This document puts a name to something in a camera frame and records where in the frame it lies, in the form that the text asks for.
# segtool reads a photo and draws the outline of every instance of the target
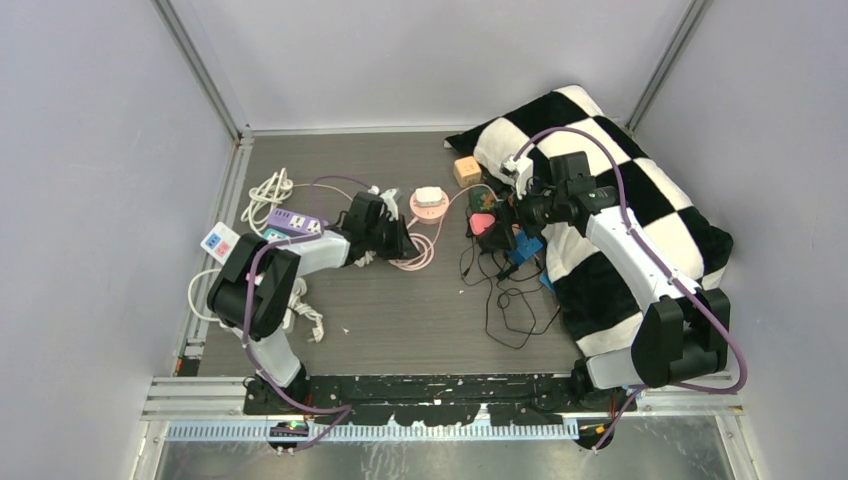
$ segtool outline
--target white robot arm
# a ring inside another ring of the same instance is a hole
[[[526,182],[518,181],[526,175],[510,171],[511,166],[522,163],[504,162],[502,171],[516,179],[517,192],[523,190],[509,223],[519,224],[528,236],[539,235],[545,225],[557,222],[577,228],[610,260],[644,315],[629,348],[578,361],[572,371],[575,382],[584,390],[642,384],[660,387],[723,369],[727,342],[693,307],[686,293],[706,305],[726,329],[730,302],[724,293],[702,290],[662,255],[633,212],[621,208],[616,189],[596,186],[585,152],[550,161],[554,185],[535,193],[527,191]],[[658,263],[669,271],[663,271]],[[670,276],[678,284],[670,281]]]
[[[254,280],[251,326],[245,347],[249,347],[270,380],[283,388],[295,388],[293,384],[303,383],[298,379],[304,379],[306,373],[289,346],[285,330],[280,328],[294,280],[318,270],[349,265],[367,251],[386,260],[410,259],[419,252],[390,192],[382,196],[359,192],[339,224],[320,236],[274,243],[279,245],[264,254]],[[209,309],[239,338],[244,333],[248,272],[257,252],[267,244],[254,233],[238,238],[206,298]]]

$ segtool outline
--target tangled black wires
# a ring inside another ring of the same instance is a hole
[[[551,326],[551,324],[554,322],[554,320],[556,320],[557,316],[559,315],[559,313],[561,311],[561,307],[557,308],[556,312],[554,312],[551,319],[548,320],[544,329],[542,329],[540,331],[536,331],[536,325],[538,324],[538,321],[536,319],[536,313],[533,311],[533,308],[530,306],[530,303],[527,301],[526,295],[529,294],[529,293],[538,292],[539,290],[544,288],[544,285],[542,285],[541,282],[540,282],[539,286],[537,288],[533,289],[533,290],[521,290],[521,289],[516,288],[516,287],[503,288],[503,287],[501,287],[501,282],[503,282],[506,279],[509,279],[509,280],[511,280],[515,283],[526,282],[528,280],[531,280],[533,278],[540,276],[544,272],[544,268],[542,268],[542,266],[537,261],[536,267],[537,267],[538,271],[536,273],[534,273],[534,274],[532,274],[528,277],[525,277],[525,278],[514,279],[514,278],[511,277],[511,275],[506,275],[506,276],[501,275],[502,273],[507,271],[507,270],[505,270],[507,268],[507,265],[506,264],[504,264],[504,265],[499,264],[498,261],[496,260],[495,253],[490,252],[489,254],[492,258],[492,263],[494,263],[495,266],[498,267],[499,272],[494,274],[494,275],[489,275],[488,273],[486,273],[483,270],[483,265],[480,261],[481,258],[484,255],[484,253],[481,252],[480,255],[476,255],[476,250],[474,248],[475,246],[476,246],[476,242],[472,238],[471,246],[468,247],[467,249],[465,249],[465,251],[463,251],[462,254],[459,257],[459,273],[460,273],[460,277],[462,278],[463,283],[465,283],[469,287],[479,285],[479,284],[486,282],[486,281],[489,282],[489,294],[486,296],[486,309],[485,309],[486,313],[485,313],[485,323],[484,323],[483,330],[486,332],[486,335],[489,338],[498,342],[499,344],[501,344],[505,347],[509,347],[513,350],[521,350],[522,348],[524,348],[525,345],[527,345],[527,342],[530,340],[530,337],[532,337],[534,335],[544,335],[545,332],[548,331],[548,328]],[[468,265],[468,268],[463,270],[462,261],[465,258],[465,255],[468,253],[469,250],[471,251],[471,263]],[[477,260],[476,261],[477,268],[480,270],[480,274],[483,275],[483,278],[481,278],[480,280],[477,280],[475,282],[468,282],[466,280],[466,276],[471,271],[471,268],[475,263],[475,261],[474,261],[475,256],[476,256],[476,260]],[[508,343],[508,342],[492,335],[492,333],[489,331],[489,304],[491,303],[492,295],[494,295],[494,293],[495,293],[495,288],[500,290],[500,293],[498,293],[498,295],[495,297],[495,304],[497,305],[498,309],[500,309],[500,311],[501,311],[501,318],[503,319],[504,328],[506,328],[510,332],[520,333],[520,334],[524,335],[524,340],[518,345]],[[510,326],[509,321],[507,321],[506,309],[509,308],[513,298],[520,298],[521,301],[524,303],[524,305],[527,307],[527,309],[530,311],[530,316],[533,319],[533,325],[530,327],[530,330],[521,330],[519,328],[514,328],[514,327]]]

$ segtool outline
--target gray wall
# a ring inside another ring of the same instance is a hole
[[[723,288],[775,478],[848,467],[848,3],[715,2],[638,138],[736,247]]]
[[[232,144],[151,2],[0,5],[0,478],[126,478]]]
[[[231,110],[264,130],[469,125],[571,83],[626,120],[689,2],[175,3]]]

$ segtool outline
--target power adapter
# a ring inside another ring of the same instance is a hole
[[[421,187],[415,190],[415,203],[421,208],[438,207],[444,203],[443,192],[439,187]]]

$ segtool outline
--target black and white checkered fabric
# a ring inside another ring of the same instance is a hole
[[[517,110],[446,139],[473,155],[488,172],[505,180],[501,162],[532,135],[553,126],[583,130],[606,146],[621,169],[627,200],[651,240],[689,277],[714,288],[727,264],[733,240],[713,227],[692,201],[645,152],[606,118],[583,88],[569,86]],[[606,156],[589,140],[557,132],[539,141],[528,157],[534,175],[551,181],[548,158],[585,151],[599,186],[615,185]],[[642,315],[627,284],[610,261],[567,224],[548,226],[546,262],[563,309],[563,323],[586,356],[629,347]]]

